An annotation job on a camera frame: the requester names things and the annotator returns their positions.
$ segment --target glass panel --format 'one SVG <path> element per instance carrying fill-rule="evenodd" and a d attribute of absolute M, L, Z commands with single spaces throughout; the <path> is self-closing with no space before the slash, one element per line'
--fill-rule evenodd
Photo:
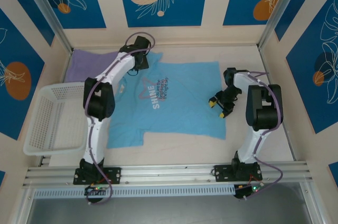
<path fill-rule="evenodd" d="M 277 184 L 246 202 L 233 196 L 34 200 L 29 224 L 40 223 L 311 223 L 299 184 Z"/>

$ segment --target laundry basket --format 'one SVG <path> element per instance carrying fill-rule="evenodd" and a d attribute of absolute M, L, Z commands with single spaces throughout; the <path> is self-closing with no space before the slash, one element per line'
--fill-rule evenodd
<path fill-rule="evenodd" d="M 64 154 L 84 148 L 88 126 L 82 106 L 84 85 L 61 83 L 39 91 L 25 139 L 25 154 Z"/>

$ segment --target light blue t-shirt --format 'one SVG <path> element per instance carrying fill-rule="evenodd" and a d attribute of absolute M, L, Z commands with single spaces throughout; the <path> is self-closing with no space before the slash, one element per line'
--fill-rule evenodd
<path fill-rule="evenodd" d="M 121 80 L 108 148 L 141 146 L 145 132 L 225 139 L 222 110 L 209 107 L 209 98 L 222 89 L 218 62 L 161 63 L 161 57 L 149 53 L 149 69 Z"/>

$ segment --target white tabletop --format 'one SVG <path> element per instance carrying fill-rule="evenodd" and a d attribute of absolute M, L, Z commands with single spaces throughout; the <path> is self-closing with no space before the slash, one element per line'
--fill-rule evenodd
<path fill-rule="evenodd" d="M 105 53 L 111 50 L 89 50 Z M 187 63 L 219 61 L 220 74 L 227 67 L 264 71 L 256 46 L 222 47 L 161 47 L 154 52 L 163 52 L 161 62 Z M 226 85 L 222 77 L 223 89 Z M 200 164 L 230 162 L 235 151 L 242 145 L 248 125 L 245 119 L 246 95 L 239 95 L 232 114 L 224 122 L 225 140 L 208 136 L 176 133 L 146 133 L 143 146 L 105 150 L 105 165 L 156 165 Z M 51 156 L 49 166 L 78 166 L 83 151 Z M 281 126 L 266 139 L 259 153 L 263 161 L 293 161 L 288 140 Z"/>

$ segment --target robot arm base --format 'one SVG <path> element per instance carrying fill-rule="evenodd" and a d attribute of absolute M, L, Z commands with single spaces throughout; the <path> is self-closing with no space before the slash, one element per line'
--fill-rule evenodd
<path fill-rule="evenodd" d="M 214 167 L 214 172 L 216 182 L 250 181 L 251 176 L 254 176 L 257 180 L 263 179 L 259 164 L 257 162 L 240 162 L 237 152 L 235 153 L 231 164 L 216 165 Z"/>
<path fill-rule="evenodd" d="M 102 160 L 99 167 L 111 181 L 111 184 L 120 184 L 121 168 L 119 167 L 103 167 Z M 94 164 L 86 162 L 84 159 L 80 161 L 80 167 L 75 170 L 73 184 L 75 185 L 95 185 L 108 184 Z"/>

